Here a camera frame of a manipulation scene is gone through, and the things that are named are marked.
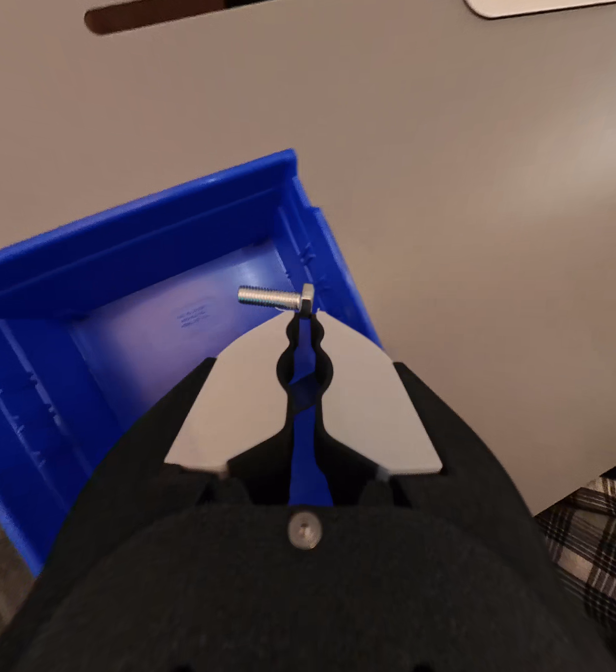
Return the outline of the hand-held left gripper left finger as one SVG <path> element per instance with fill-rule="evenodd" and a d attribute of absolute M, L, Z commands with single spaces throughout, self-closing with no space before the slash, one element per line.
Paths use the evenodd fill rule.
<path fill-rule="evenodd" d="M 164 459 L 203 473 L 232 473 L 233 461 L 277 435 L 288 396 L 278 379 L 290 348 L 293 313 L 282 312 L 244 333 L 216 358 Z"/>

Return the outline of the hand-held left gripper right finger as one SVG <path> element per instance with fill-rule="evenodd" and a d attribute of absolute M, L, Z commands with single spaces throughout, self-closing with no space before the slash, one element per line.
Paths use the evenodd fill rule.
<path fill-rule="evenodd" d="M 332 367 L 322 396 L 327 436 L 371 462 L 377 476 L 438 474 L 441 459 L 391 358 L 325 311 L 316 319 Z"/>

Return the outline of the steel hex bolt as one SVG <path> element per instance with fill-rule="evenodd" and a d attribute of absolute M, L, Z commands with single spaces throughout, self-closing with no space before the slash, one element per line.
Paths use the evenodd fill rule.
<path fill-rule="evenodd" d="M 240 304 L 275 308 L 303 316 L 312 315 L 314 296 L 314 286 L 311 283 L 303 284 L 299 292 L 253 286 L 240 286 L 237 290 Z"/>

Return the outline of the blue plastic bin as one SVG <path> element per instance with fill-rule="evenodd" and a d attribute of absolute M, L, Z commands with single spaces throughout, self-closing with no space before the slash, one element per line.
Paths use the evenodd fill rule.
<path fill-rule="evenodd" d="M 293 149 L 0 250 L 0 525 L 33 576 L 122 434 L 278 314 L 238 287 L 304 283 L 382 345 Z"/>

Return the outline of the person's plaid shirt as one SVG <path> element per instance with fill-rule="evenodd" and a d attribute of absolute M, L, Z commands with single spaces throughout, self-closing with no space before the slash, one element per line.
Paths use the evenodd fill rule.
<path fill-rule="evenodd" d="M 596 478 L 535 518 L 564 587 L 616 656 L 616 480 Z"/>

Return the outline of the instruction sheet on white stand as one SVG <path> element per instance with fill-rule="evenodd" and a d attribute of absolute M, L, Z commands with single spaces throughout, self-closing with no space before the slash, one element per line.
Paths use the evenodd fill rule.
<path fill-rule="evenodd" d="M 614 5 L 616 1 L 463 1 L 463 3 L 482 19 L 500 20 Z"/>

